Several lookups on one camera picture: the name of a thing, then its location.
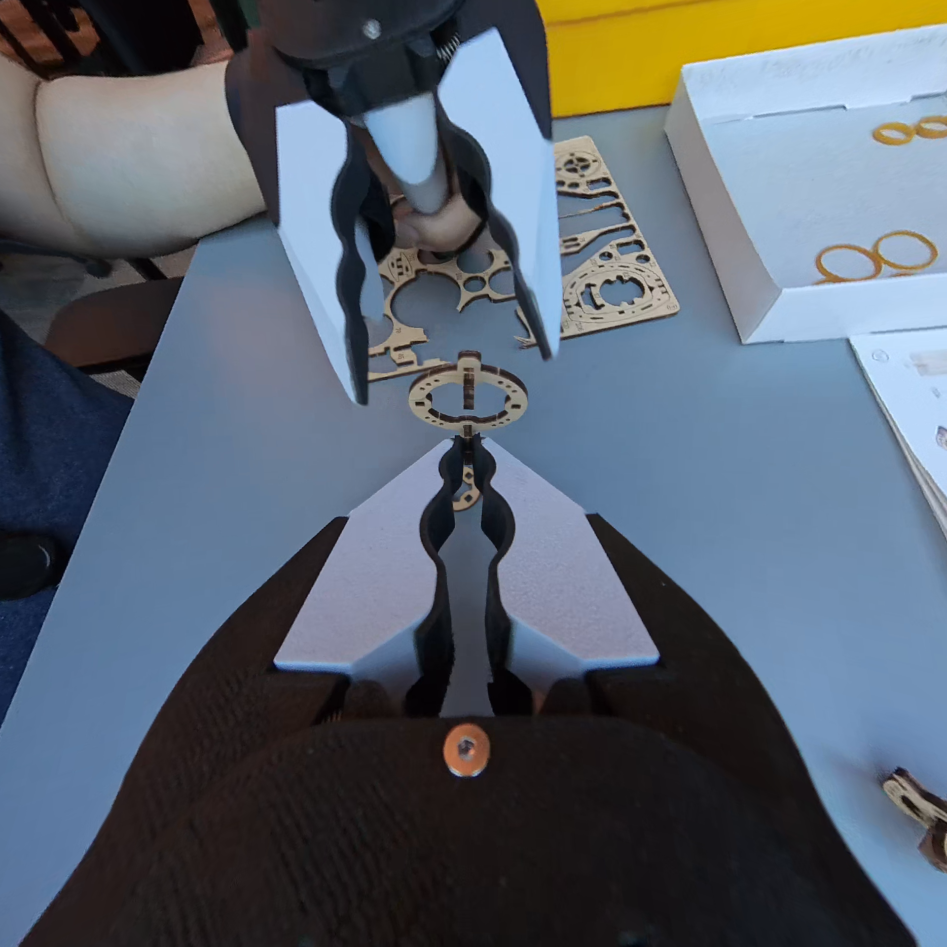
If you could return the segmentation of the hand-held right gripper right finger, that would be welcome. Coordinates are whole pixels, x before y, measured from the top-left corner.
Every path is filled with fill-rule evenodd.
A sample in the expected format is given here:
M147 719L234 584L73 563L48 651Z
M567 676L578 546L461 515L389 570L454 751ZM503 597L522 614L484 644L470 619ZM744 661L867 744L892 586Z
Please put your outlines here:
M496 715L599 669L647 667L657 646L583 508L490 439L471 446L481 528L495 547L485 633Z

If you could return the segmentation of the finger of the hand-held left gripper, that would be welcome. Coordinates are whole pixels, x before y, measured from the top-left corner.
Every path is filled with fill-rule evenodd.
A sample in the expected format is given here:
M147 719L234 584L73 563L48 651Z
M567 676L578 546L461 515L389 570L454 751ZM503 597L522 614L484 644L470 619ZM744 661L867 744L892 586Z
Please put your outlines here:
M361 217L371 183L349 126L314 101L276 110L278 234L307 308L349 398L368 402L374 253Z
M463 42L437 87L457 172L483 194L495 243L544 360L559 353L559 223L551 133L540 129L498 29Z

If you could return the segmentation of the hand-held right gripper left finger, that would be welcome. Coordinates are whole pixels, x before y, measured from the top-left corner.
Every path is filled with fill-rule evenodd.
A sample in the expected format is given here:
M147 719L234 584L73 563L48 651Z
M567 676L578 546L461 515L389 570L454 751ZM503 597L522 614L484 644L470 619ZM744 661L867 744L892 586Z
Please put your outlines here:
M282 670L382 685L409 716L441 712L455 647L446 570L462 480L459 438L354 509L280 646Z

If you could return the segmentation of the wooden ring part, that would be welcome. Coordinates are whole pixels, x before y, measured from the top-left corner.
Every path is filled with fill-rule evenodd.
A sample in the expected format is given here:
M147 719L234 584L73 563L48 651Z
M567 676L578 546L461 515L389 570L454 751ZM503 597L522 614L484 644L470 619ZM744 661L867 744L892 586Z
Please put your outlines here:
M461 390L459 414L444 413L434 405L435 392L445 385L457 385ZM503 407L496 413L479 413L476 390L484 385L496 388L504 396ZM416 418L471 440L519 420L527 411L527 386L515 374L484 364L480 352L463 350L453 364L440 365L421 374L409 389L408 405Z

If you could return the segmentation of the person's left forearm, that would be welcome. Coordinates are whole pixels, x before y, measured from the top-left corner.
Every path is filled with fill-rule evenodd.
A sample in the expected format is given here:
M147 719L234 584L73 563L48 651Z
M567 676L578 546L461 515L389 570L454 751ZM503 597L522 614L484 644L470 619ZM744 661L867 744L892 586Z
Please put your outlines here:
M2 57L2 237L155 256L261 213L225 70L46 81Z

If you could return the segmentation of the assembled wooden model piece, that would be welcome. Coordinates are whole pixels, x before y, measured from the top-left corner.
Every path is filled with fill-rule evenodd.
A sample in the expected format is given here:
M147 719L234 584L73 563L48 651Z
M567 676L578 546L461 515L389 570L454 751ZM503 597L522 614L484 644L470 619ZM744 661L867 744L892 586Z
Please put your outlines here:
M929 792L905 768L896 768L882 783L891 801L925 827L917 850L937 870L946 873L946 801Z

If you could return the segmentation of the person's left hand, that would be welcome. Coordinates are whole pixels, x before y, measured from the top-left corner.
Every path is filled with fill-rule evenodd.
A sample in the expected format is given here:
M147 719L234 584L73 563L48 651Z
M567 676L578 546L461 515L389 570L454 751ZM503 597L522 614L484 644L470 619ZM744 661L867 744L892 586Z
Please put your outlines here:
M460 193L453 194L435 214L421 214L404 197L392 203L391 211L395 244L402 249L456 254L477 238L484 225Z

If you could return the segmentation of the yellow plastic bin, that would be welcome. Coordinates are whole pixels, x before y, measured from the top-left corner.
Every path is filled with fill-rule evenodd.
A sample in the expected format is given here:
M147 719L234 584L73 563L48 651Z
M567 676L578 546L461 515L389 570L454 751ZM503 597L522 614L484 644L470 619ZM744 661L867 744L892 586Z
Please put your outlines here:
M683 65L945 23L944 1L539 1L554 117L669 104Z

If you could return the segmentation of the laser-cut wooden sheet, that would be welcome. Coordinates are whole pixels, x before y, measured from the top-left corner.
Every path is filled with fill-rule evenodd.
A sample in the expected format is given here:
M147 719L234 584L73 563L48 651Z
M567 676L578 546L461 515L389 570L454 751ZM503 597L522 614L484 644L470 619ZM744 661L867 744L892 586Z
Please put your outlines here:
M680 304L594 140L580 136L554 145L562 262L561 339L596 334L680 311ZM369 349L370 382L418 374L444 363L419 349L427 331L395 313L395 296L422 276L450 280L456 311L480 300L514 298L508 256L490 239L481 250L439 258L394 249L379 264L389 291L386 336Z

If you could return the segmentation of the white cardboard box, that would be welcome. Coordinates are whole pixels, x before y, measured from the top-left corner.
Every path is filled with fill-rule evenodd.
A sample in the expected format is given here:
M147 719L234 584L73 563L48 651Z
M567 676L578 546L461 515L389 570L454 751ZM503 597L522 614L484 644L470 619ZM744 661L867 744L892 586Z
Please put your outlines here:
M945 138L888 147L871 136L945 114L945 66L939 25L683 67L666 134L742 342L945 325ZM938 260L821 282L820 250L872 250L895 230L926 236ZM882 253L927 256L905 239ZM855 254L827 261L840 274L870 270Z

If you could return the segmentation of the instruction booklet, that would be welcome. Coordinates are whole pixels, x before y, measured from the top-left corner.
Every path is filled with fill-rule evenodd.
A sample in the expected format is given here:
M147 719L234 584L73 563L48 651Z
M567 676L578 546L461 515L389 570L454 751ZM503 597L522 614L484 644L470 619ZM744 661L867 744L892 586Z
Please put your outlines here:
M861 334L848 342L946 532L946 328Z

